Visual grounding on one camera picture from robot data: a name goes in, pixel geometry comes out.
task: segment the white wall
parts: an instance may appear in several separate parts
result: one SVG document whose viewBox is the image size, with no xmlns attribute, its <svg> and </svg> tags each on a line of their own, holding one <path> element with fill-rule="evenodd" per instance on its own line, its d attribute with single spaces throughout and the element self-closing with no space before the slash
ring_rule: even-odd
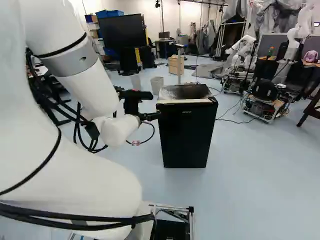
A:
<svg viewBox="0 0 320 240">
<path fill-rule="evenodd" d="M 101 0 L 102 9 L 121 10 L 124 14 L 144 15 L 147 34 L 152 41 L 158 39 L 161 29 L 161 8 L 155 8 L 155 0 Z M 181 32 L 190 34 L 190 22 L 196 22 L 197 29 L 208 20 L 208 4 L 181 1 Z M 215 6 L 211 6 L 210 17 L 215 19 Z M 176 38 L 179 28 L 179 5 L 177 0 L 163 0 L 164 31 L 170 31 L 170 36 Z"/>
<path fill-rule="evenodd" d="M 320 14 L 319 13 L 320 13 L 320 4 L 317 4 L 313 10 L 313 20 L 315 22 L 320 22 Z M 314 33 L 320 35 L 320 26 L 318 26 L 314 29 Z"/>
</svg>

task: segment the lab floor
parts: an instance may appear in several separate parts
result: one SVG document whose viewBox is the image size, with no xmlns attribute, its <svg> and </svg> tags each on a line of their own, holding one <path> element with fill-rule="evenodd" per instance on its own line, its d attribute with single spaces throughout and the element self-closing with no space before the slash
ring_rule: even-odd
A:
<svg viewBox="0 0 320 240">
<path fill-rule="evenodd" d="M 185 65 L 196 64 L 195 56 L 187 58 Z M 204 57 L 197 60 L 197 64 L 211 62 Z M 181 81 L 221 89 L 219 80 L 196 79 L 192 73 L 185 69 Z M 108 75 L 114 85 L 132 88 L 129 76 L 119 76 L 116 71 Z M 164 77 L 165 85 L 177 83 L 177 76 L 160 65 L 139 73 L 144 91 L 152 90 L 150 79 L 155 76 Z M 218 117 L 240 99 L 215 90 L 212 93 L 218 94 Z M 156 97 L 143 101 L 140 111 L 154 112 L 156 102 Z M 289 115 L 273 124 L 216 121 L 204 169 L 163 167 L 157 121 L 153 122 L 156 133 L 148 143 L 125 143 L 99 155 L 134 172 L 143 187 L 144 200 L 194 206 L 197 240 L 320 239 L 320 121 L 309 117 L 301 128 L 296 127 L 308 102 L 292 104 Z M 233 115 L 237 109 L 224 118 L 251 120 L 241 110 Z M 62 131 L 71 140 L 73 124 L 64 125 Z M 142 125 L 130 139 L 144 140 L 151 133 L 150 126 Z"/>
</svg>

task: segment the desk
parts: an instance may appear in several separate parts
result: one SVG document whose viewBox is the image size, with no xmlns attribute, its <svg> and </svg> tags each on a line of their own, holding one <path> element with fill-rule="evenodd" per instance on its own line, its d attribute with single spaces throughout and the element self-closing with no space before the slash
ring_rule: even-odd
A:
<svg viewBox="0 0 320 240">
<path fill-rule="evenodd" d="M 171 55 L 173 55 L 173 52 L 170 52 L 170 50 L 168 49 L 168 47 L 171 44 L 175 43 L 174 39 L 160 39 L 160 40 L 155 40 L 155 50 L 156 50 L 156 55 L 158 58 L 158 53 L 159 53 L 159 57 L 162 59 L 168 59 L 168 57 L 170 57 Z"/>
</svg>

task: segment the electronic equipment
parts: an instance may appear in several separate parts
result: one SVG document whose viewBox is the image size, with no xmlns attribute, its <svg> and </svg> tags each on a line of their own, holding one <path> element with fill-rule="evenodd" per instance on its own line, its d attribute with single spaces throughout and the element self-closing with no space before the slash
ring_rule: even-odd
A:
<svg viewBox="0 0 320 240">
<path fill-rule="evenodd" d="M 249 95 L 242 105 L 243 113 L 261 119 L 270 124 L 274 121 L 277 115 L 281 115 L 285 109 L 285 103 L 276 99 L 275 101 L 263 101 L 253 95 Z"/>
<path fill-rule="evenodd" d="M 145 21 L 139 14 L 98 18 L 106 48 L 140 48 L 147 45 Z"/>
<path fill-rule="evenodd" d="M 279 90 L 276 85 L 268 79 L 260 79 L 251 89 L 252 95 L 264 101 L 277 99 Z"/>
<path fill-rule="evenodd" d="M 247 91 L 253 78 L 253 73 L 247 74 L 246 71 L 231 70 L 230 73 L 223 78 L 223 93 L 234 93 L 242 95 Z"/>
<path fill-rule="evenodd" d="M 169 39 L 169 38 L 170 38 L 169 31 L 159 32 L 159 39 Z"/>
</svg>

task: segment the computer monitor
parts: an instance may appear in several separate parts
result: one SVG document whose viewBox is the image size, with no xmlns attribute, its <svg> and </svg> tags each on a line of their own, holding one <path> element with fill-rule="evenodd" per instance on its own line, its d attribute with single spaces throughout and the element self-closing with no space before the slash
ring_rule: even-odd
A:
<svg viewBox="0 0 320 240">
<path fill-rule="evenodd" d="M 159 32 L 159 39 L 168 39 L 168 38 L 170 38 L 169 31 Z"/>
<path fill-rule="evenodd" d="M 139 14 L 98 18 L 106 48 L 140 48 L 147 45 L 145 22 Z"/>
</svg>

